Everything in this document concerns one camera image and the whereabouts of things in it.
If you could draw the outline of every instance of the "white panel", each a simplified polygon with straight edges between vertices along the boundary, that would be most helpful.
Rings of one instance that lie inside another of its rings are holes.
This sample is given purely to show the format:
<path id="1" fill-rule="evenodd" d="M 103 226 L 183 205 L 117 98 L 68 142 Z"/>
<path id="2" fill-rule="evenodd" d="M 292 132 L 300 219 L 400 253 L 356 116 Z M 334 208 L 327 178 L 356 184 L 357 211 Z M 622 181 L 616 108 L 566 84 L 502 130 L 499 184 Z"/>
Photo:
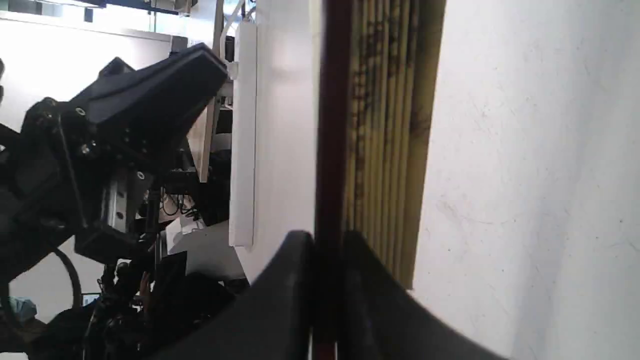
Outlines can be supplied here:
<path id="1" fill-rule="evenodd" d="M 236 248 L 253 281 L 295 229 L 313 231 L 317 109 L 308 1 L 260 0 L 255 234 Z"/>
<path id="2" fill-rule="evenodd" d="M 59 26 L 57 19 L 0 12 L 0 58 L 6 65 L 2 78 L 4 100 L 0 122 L 19 131 L 25 111 L 49 96 L 66 101 L 93 82 L 98 71 L 115 56 L 136 69 L 165 59 L 169 37 L 139 31 L 128 35 L 101 32 L 102 28 L 79 24 L 85 29 Z M 24 21 L 49 21 L 35 24 Z M 102 265 L 77 255 L 73 241 L 61 249 L 76 266 L 84 292 L 96 292 Z M 38 306 L 38 318 L 49 321 L 71 306 L 71 283 L 55 255 L 47 256 L 11 283 L 12 295 L 29 297 Z"/>
<path id="3" fill-rule="evenodd" d="M 414 294 L 505 356 L 640 354 L 638 18 L 447 2 Z"/>
<path id="4" fill-rule="evenodd" d="M 257 27 L 242 22 L 236 31 L 229 245 L 253 244 Z"/>

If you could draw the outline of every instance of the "white wall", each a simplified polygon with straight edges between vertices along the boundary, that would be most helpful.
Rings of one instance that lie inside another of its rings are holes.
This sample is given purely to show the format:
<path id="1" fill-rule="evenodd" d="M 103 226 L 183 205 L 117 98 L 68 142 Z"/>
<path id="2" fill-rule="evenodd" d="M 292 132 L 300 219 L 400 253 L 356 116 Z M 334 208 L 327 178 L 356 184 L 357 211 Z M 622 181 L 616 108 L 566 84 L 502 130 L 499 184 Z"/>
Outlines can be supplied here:
<path id="1" fill-rule="evenodd" d="M 447 2 L 414 294 L 500 354 L 640 354 L 638 19 Z"/>
<path id="2" fill-rule="evenodd" d="M 236 248 L 250 281 L 285 235 L 313 231 L 317 108 L 309 1 L 260 0 L 253 247 Z"/>
<path id="3" fill-rule="evenodd" d="M 72 29 L 59 19 L 44 16 L 0 12 L 0 58 L 6 70 L 2 78 L 4 100 L 0 122 L 19 131 L 24 112 L 45 96 L 69 100 L 96 79 L 98 71 L 115 56 L 135 69 L 167 57 L 169 37 L 130 31 L 123 36 L 105 33 L 105 29 L 79 24 Z M 50 25 L 33 24 L 34 19 Z M 98 291 L 96 279 L 102 265 L 75 254 L 73 241 L 61 246 L 74 262 L 84 292 Z M 64 266 L 55 255 L 47 256 L 30 271 L 11 283 L 15 296 L 29 297 L 38 306 L 38 318 L 49 321 L 71 306 L 71 284 Z"/>

